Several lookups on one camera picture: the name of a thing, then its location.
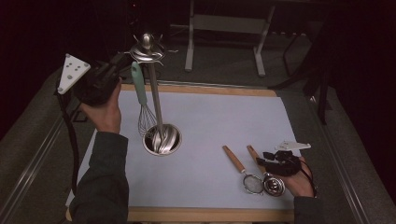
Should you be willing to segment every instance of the white paper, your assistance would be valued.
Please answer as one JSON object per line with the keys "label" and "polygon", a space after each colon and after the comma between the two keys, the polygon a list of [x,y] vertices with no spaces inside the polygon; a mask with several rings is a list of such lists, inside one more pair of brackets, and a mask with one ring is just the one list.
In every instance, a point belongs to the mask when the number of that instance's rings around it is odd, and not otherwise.
{"label": "white paper", "polygon": [[[278,97],[160,93],[163,122],[181,130],[180,148],[164,157],[149,154],[137,130],[140,104],[134,91],[120,93],[120,134],[129,138],[126,174],[130,206],[292,209],[293,197],[252,195],[225,154],[228,146],[248,174],[263,177],[247,146],[262,157],[283,141],[295,141],[285,107]],[[148,107],[154,112],[148,92]],[[92,141],[79,171],[87,171]],[[66,205],[69,205],[71,193]]]}

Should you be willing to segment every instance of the metal whisk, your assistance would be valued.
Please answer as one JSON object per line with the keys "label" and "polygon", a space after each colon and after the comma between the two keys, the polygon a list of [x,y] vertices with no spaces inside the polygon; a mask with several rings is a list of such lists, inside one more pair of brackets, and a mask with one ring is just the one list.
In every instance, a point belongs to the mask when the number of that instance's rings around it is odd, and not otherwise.
{"label": "metal whisk", "polygon": [[140,135],[146,136],[148,138],[152,138],[152,136],[156,133],[156,129],[149,129],[153,126],[157,125],[157,120],[154,114],[149,109],[147,104],[148,98],[146,96],[145,83],[143,79],[142,70],[137,62],[132,63],[132,79],[134,80],[134,88],[136,89],[137,100],[139,101],[140,106],[140,114],[138,121],[138,130]]}

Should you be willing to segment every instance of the dark jacket sleeve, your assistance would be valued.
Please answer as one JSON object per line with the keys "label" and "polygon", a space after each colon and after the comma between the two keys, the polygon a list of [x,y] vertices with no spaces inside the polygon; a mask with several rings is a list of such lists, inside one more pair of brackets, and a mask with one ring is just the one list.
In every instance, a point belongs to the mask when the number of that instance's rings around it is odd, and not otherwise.
{"label": "dark jacket sleeve", "polygon": [[90,168],[79,181],[77,195],[69,206],[73,223],[127,222],[127,147],[128,139],[119,134],[96,134]]}
{"label": "dark jacket sleeve", "polygon": [[310,197],[294,198],[295,224],[326,223],[323,215],[323,203],[320,199]]}

